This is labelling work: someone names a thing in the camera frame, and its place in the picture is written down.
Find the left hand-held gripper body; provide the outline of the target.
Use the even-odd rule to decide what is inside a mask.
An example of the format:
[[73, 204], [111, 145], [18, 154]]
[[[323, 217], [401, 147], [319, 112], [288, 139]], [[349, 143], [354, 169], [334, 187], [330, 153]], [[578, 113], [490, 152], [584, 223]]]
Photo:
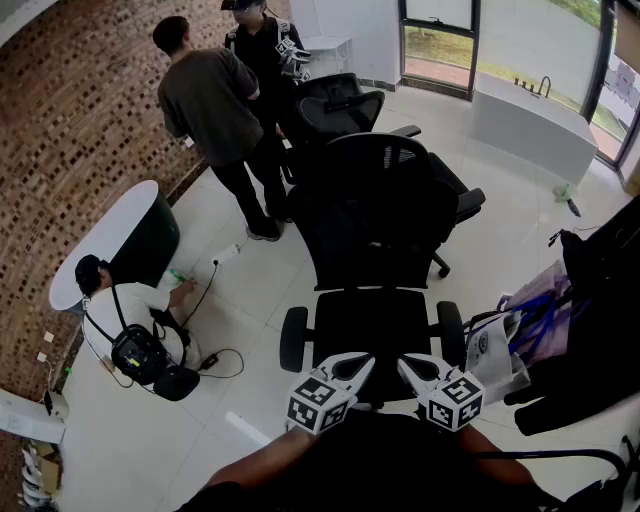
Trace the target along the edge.
[[353, 379], [339, 379], [325, 368], [303, 373], [288, 394], [287, 426], [323, 434], [345, 420], [357, 391]]

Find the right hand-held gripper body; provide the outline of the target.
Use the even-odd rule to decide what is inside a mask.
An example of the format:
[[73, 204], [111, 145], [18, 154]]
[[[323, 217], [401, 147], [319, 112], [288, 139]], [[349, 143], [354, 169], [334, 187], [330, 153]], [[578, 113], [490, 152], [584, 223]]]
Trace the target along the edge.
[[466, 427], [482, 411], [485, 388], [466, 372], [448, 381], [440, 382], [433, 390], [418, 395], [425, 408], [426, 419], [449, 432]]

